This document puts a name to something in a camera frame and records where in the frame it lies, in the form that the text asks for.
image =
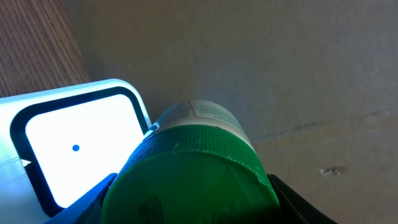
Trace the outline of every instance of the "cardboard surface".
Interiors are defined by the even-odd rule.
[[[214,101],[266,171],[325,215],[396,222],[398,2],[65,4],[90,78],[131,83],[152,120],[181,101]],[[319,173],[334,166],[344,171]]]

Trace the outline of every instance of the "wood grain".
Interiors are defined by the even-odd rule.
[[[0,97],[89,80],[63,0],[0,0]]]

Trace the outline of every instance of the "blue dot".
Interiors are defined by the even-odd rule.
[[[80,146],[79,146],[79,145],[74,145],[74,146],[72,147],[72,149],[73,149],[75,152],[77,152],[77,151],[79,151]]]

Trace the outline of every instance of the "green plastic lid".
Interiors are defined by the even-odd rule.
[[[211,126],[166,129],[143,141],[113,182],[103,223],[224,223],[279,218],[256,153]]]

